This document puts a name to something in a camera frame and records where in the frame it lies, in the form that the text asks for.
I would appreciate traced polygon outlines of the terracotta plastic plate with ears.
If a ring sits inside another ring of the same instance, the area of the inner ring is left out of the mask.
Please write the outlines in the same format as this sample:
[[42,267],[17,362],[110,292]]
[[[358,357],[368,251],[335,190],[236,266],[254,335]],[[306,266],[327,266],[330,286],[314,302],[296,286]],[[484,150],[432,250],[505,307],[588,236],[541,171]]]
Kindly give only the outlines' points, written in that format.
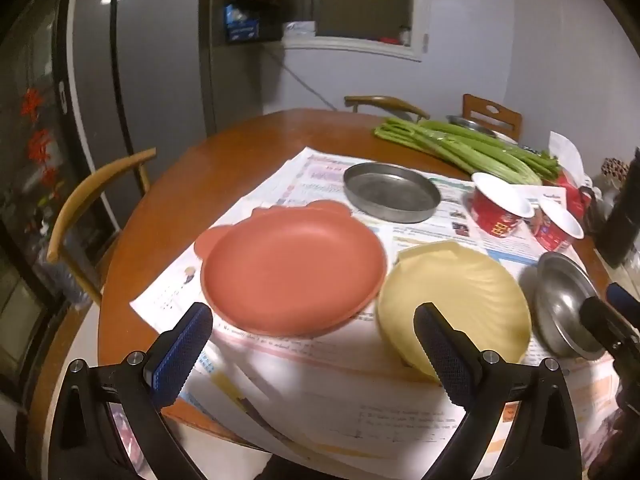
[[194,243],[207,303],[240,330],[264,336],[326,333],[375,298],[387,272],[378,237],[334,200],[256,208]]

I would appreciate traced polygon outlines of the stainless steel bowl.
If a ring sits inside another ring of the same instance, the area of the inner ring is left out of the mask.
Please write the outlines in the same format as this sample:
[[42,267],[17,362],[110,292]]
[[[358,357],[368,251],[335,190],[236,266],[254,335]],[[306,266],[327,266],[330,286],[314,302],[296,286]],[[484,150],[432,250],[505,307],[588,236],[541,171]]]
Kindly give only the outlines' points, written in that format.
[[545,252],[537,264],[534,296],[538,333],[546,347],[562,359],[597,361],[604,348],[580,322],[582,303],[597,296],[588,274],[558,252]]

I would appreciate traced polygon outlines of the dark bottle at right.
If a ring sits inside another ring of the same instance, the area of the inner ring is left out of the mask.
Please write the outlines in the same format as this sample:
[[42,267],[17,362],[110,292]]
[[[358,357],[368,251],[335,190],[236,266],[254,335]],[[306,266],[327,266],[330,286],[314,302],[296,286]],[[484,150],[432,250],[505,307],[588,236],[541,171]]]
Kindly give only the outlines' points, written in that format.
[[639,149],[636,148],[620,194],[594,242],[611,268],[618,268],[634,247],[639,235],[639,203]]

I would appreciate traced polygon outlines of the red paper cup,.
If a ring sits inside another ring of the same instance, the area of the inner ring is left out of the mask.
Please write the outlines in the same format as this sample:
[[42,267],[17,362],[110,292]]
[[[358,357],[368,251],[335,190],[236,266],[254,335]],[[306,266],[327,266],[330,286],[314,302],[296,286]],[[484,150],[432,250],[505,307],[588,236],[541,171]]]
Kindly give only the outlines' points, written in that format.
[[566,249],[584,235],[578,220],[565,207],[550,198],[538,198],[533,236],[546,252]]
[[486,233],[505,238],[534,218],[534,206],[516,184],[484,172],[472,174],[472,182],[471,216]]

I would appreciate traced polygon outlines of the red and white packaging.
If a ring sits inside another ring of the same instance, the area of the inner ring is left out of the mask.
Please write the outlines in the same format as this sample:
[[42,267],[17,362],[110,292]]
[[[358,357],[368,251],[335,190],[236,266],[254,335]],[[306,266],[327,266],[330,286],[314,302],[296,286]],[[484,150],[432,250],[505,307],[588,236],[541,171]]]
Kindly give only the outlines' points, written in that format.
[[560,174],[554,185],[566,189],[567,209],[582,221],[588,208],[596,201],[592,181],[582,164],[582,156],[569,138],[555,131],[549,134],[548,152],[560,165]]

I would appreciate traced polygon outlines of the yellow shell-shaped plate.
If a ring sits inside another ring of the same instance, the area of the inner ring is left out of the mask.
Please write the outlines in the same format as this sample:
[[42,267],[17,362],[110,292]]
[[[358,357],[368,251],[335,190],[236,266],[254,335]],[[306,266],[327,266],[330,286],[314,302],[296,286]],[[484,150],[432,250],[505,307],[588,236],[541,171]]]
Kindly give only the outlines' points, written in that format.
[[413,329],[414,311],[430,302],[480,350],[521,362],[532,336],[527,300],[500,263],[456,242],[414,246],[398,254],[376,302],[382,334],[401,359],[434,382],[436,373]]

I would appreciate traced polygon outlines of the red paper cup, left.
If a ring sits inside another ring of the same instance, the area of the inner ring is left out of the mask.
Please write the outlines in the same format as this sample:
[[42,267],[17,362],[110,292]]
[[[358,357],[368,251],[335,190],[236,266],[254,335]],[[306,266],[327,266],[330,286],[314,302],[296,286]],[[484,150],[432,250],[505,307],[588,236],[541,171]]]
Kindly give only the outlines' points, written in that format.
[[534,218],[534,206],[516,184],[484,172],[472,174],[472,182],[471,216],[486,233],[505,238]]

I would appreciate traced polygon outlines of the metal dish under celery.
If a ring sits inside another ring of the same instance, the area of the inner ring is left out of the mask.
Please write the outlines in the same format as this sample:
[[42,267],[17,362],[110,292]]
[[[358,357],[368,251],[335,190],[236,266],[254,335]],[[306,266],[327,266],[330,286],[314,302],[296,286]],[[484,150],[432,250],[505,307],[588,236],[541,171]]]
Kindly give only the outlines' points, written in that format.
[[502,142],[506,142],[513,145],[518,144],[518,142],[511,139],[510,136],[506,136],[503,133],[486,128],[481,124],[479,124],[478,122],[474,122],[474,120],[469,120],[456,115],[447,115],[446,118],[450,124],[453,124],[455,126],[474,130],[478,133],[484,134],[485,136],[491,136],[492,138],[498,139]]

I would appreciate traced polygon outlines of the wooden chair with cutout back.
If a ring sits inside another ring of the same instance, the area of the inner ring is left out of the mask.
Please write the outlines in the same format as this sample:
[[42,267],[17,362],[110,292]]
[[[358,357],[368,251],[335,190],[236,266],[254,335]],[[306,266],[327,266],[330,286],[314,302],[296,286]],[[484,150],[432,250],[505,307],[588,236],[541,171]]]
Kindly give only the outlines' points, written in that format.
[[501,133],[513,141],[520,140],[522,115],[494,101],[465,93],[462,96],[462,117]]

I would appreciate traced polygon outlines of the round grey metal pan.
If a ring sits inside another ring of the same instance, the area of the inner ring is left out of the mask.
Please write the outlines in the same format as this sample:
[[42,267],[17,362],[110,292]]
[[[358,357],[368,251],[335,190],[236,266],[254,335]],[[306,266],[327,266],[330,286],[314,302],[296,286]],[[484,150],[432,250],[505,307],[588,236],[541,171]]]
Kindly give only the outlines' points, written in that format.
[[343,174],[352,206],[374,218],[420,223],[435,213],[442,196],[434,183],[417,172],[382,162],[362,162]]

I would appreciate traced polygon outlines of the glass cabinet with red decals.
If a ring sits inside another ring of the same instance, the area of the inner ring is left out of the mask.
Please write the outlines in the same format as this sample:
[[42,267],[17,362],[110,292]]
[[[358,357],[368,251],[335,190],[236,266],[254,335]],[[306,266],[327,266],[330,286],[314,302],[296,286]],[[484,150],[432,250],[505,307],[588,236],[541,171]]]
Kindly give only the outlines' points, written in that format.
[[47,251],[88,174],[67,104],[68,0],[27,0],[1,36],[1,392],[22,404],[50,322],[82,299]]

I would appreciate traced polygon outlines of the wooden chair, far curved back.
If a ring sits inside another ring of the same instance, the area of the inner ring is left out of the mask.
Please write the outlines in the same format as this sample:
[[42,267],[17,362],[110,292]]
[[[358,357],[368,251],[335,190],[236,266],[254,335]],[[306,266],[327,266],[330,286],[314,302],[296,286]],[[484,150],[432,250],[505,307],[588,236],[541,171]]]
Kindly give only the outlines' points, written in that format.
[[344,105],[354,113],[357,113],[362,106],[375,107],[394,117],[412,120],[413,122],[431,118],[431,114],[422,110],[422,108],[393,96],[345,96]]

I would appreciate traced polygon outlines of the grey refrigerator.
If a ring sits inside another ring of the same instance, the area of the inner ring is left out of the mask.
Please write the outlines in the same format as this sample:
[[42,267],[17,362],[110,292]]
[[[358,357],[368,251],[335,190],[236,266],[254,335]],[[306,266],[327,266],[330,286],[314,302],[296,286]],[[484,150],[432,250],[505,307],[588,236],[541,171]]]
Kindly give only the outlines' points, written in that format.
[[256,49],[228,44],[226,0],[70,0],[70,99],[91,169],[154,148],[156,182],[189,148],[262,114]]

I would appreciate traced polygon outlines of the blue box on shelf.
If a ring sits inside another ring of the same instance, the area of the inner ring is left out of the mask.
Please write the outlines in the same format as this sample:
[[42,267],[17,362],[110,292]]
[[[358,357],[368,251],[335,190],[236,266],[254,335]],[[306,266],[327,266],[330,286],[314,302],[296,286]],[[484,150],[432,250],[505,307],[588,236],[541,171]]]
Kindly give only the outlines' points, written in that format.
[[259,18],[233,4],[224,8],[224,27],[229,42],[247,42],[259,39]]

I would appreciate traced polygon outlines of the white window frame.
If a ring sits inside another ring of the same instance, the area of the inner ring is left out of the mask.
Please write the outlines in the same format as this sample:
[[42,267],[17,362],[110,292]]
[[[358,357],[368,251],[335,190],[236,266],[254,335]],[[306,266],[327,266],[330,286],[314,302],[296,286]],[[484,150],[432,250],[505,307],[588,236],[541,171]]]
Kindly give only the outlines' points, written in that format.
[[420,61],[430,5],[430,0],[284,0],[282,44]]

